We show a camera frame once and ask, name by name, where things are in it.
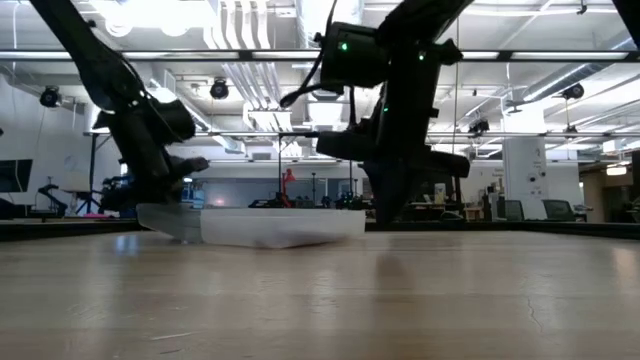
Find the wooden table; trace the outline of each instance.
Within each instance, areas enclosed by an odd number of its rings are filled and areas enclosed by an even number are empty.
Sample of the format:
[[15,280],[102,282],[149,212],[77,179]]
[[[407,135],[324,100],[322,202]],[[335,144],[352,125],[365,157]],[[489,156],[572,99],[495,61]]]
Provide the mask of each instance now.
[[640,244],[371,233],[264,251],[156,233],[0,244],[4,359],[640,356]]

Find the ceiling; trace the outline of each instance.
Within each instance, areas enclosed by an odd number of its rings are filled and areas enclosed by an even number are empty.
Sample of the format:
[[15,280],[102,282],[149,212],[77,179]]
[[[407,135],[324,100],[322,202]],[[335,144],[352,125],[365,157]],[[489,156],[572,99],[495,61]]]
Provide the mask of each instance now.
[[[173,0],[159,0],[156,4],[164,4]],[[193,9],[208,6],[209,0],[188,0]],[[320,3],[319,0],[306,0]],[[354,0],[339,0],[339,4]],[[119,50],[175,50],[175,49],[208,49],[203,40],[202,27],[192,27],[184,35],[178,37],[167,36],[159,28],[133,28],[123,37],[114,37],[106,28],[106,16],[97,11],[92,5],[94,1],[74,1],[77,8],[87,19],[95,20],[101,39],[108,45]],[[296,2],[294,0],[268,0],[266,35],[270,45],[275,49],[295,49],[305,47],[298,36],[298,21],[296,19]],[[448,29],[443,39],[453,38],[461,49],[518,49],[518,50],[603,50],[603,44],[613,37],[620,36],[626,29],[610,1],[586,1],[589,9],[584,15],[577,15],[579,0],[476,0],[460,17],[459,22]],[[378,26],[397,0],[364,0],[362,23],[367,26]],[[250,1],[253,24],[255,24],[257,5]],[[236,33],[241,38],[242,14],[240,1],[236,2]],[[61,49],[56,38],[39,18],[35,10],[29,5],[16,8],[16,1],[0,0],[0,47],[11,49]],[[227,2],[222,6],[222,28],[228,20]],[[571,11],[571,13],[533,16],[532,11],[545,9],[547,12]],[[257,42],[257,30],[253,28],[254,41]],[[281,92],[287,93],[301,83],[306,75],[308,64],[276,63],[277,76]],[[466,132],[470,117],[465,115],[478,105],[486,102],[487,96],[508,94],[511,88],[526,88],[535,84],[566,64],[549,63],[461,63],[457,66],[444,67],[439,81],[436,97],[440,117],[432,120],[431,131],[453,132],[457,126]],[[11,64],[0,63],[5,73]],[[177,80],[176,91],[198,108],[217,129],[220,130],[251,130],[243,121],[245,100],[236,89],[233,81],[228,79],[230,96],[226,100],[213,100],[209,96],[209,87],[216,77],[227,77],[227,73],[220,63],[153,63],[136,64],[142,77],[149,81],[151,77],[158,77],[165,70],[172,73]],[[255,68],[251,74],[257,80],[261,89],[266,93],[264,83],[257,75]],[[586,94],[582,100],[564,103],[562,99],[549,98],[542,100],[545,107],[545,122],[548,130],[562,130],[567,122],[584,119],[590,116],[606,113],[607,111],[638,99],[640,83],[637,81],[606,91],[640,73],[637,65],[617,64],[582,81]],[[16,76],[22,86],[34,91],[46,85],[58,85],[63,95],[73,97],[81,102],[88,102],[88,96],[81,86],[75,66],[71,63],[18,63]],[[201,86],[198,93],[193,91]],[[333,125],[335,128],[344,126],[348,120],[348,106],[344,106],[344,99],[339,104],[310,104],[301,99],[291,110],[291,124],[301,126]],[[356,93],[357,116],[368,115],[377,101],[377,89],[362,89]],[[491,100],[481,108],[477,116],[485,117],[491,123],[492,130],[499,130],[503,113],[499,101]],[[585,131],[606,131],[621,125],[633,124],[640,120],[640,107],[631,107],[621,116],[614,116],[600,122],[590,124]],[[205,140],[194,143],[203,145]],[[586,150],[597,146],[601,141],[594,139],[580,142],[573,146],[576,150]]]

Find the air duct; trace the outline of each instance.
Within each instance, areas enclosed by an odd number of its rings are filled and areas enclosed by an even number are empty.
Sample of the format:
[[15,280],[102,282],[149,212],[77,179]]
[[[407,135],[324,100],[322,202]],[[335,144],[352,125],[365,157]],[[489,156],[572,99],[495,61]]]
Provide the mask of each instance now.
[[[253,41],[253,27],[251,26],[251,3],[249,2],[249,0],[241,0],[240,5],[242,7],[242,42],[244,42],[244,45],[247,49],[255,49],[256,44]],[[255,64],[255,69],[260,76],[260,79],[262,80],[262,84],[264,85],[267,95],[269,96],[268,108],[277,109],[279,107],[278,99],[276,99],[273,87],[271,85],[269,77],[267,76],[267,69],[265,69],[265,65],[262,63],[257,63]]]
[[[613,37],[603,46],[603,50],[633,51],[636,50],[633,39],[624,31]],[[582,65],[567,65],[562,69],[547,76],[542,81],[526,88],[511,105],[522,105],[540,101],[555,95],[607,68],[613,63],[589,63]]]
[[[266,1],[256,1],[256,8],[258,10],[258,43],[261,49],[271,49],[269,43],[269,36],[267,35],[267,4]],[[280,99],[282,99],[282,93],[280,92],[280,80],[278,79],[278,73],[276,72],[276,66],[270,62],[266,64],[266,76],[267,82],[270,83],[269,89],[273,92],[272,101],[275,101],[280,106]]]
[[[225,0],[225,3],[227,5],[227,26],[225,29],[225,37],[232,49],[240,49],[241,46],[236,36],[236,2],[235,0]],[[240,74],[238,75],[250,85],[247,88],[247,92],[258,100],[261,109],[267,109],[267,99],[262,93],[262,89],[256,81],[249,64],[241,63],[239,69]]]
[[[211,27],[203,29],[203,40],[209,49],[227,49],[227,42],[222,34],[222,9],[219,0],[209,0],[211,7]],[[249,89],[249,84],[242,77],[241,71],[238,68],[238,64],[222,64],[224,72],[227,77],[231,79],[233,84],[240,92],[245,101],[254,109],[260,108],[260,102],[253,96]]]

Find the white column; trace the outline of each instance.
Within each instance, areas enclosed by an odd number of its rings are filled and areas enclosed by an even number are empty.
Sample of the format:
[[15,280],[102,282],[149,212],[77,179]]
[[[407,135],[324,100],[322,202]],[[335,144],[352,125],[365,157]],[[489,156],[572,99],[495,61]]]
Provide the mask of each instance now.
[[[546,132],[544,109],[525,105],[520,113],[505,114],[505,132]],[[546,219],[542,203],[549,197],[547,158],[542,137],[510,138],[503,143],[507,200],[520,200],[525,219]]]

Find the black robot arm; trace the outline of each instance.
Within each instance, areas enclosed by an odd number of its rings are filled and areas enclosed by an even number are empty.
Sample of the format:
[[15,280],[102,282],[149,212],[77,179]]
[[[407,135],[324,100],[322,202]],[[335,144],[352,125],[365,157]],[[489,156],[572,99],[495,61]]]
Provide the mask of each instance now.
[[[376,199],[378,222],[392,221],[425,173],[467,177],[463,157],[425,145],[440,68],[462,59],[449,40],[435,42],[473,0],[405,0],[377,29],[335,22],[321,38],[322,72],[316,88],[384,84],[370,120],[344,132],[321,132],[317,151],[362,161]],[[310,88],[285,96],[285,105]]]
[[187,109],[178,100],[162,104],[151,96],[131,64],[93,34],[71,1],[32,0],[31,5],[69,52],[91,100],[103,110],[95,128],[109,128],[135,178],[128,200],[175,201],[175,184],[208,167],[203,158],[176,163],[165,149],[195,135]]

